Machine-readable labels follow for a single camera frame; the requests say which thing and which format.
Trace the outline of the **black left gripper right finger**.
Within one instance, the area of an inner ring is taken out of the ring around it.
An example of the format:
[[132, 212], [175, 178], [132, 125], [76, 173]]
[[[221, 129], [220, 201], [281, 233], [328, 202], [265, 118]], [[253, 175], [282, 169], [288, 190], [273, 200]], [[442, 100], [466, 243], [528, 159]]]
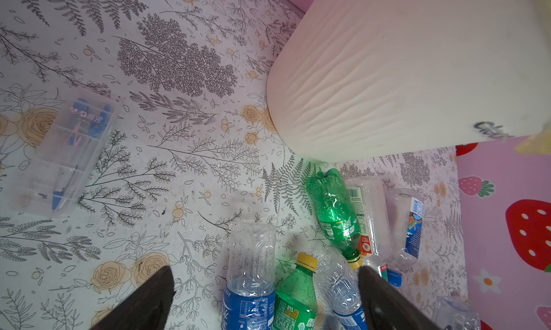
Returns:
[[373, 269], [361, 267], [358, 284], [368, 329], [439, 329]]

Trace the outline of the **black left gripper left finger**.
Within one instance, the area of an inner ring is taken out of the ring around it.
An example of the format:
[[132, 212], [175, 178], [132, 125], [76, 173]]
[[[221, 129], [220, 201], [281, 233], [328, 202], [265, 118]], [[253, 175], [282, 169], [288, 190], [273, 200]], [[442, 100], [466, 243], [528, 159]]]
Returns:
[[163, 330], [174, 295], [172, 269], [165, 265], [91, 329]]

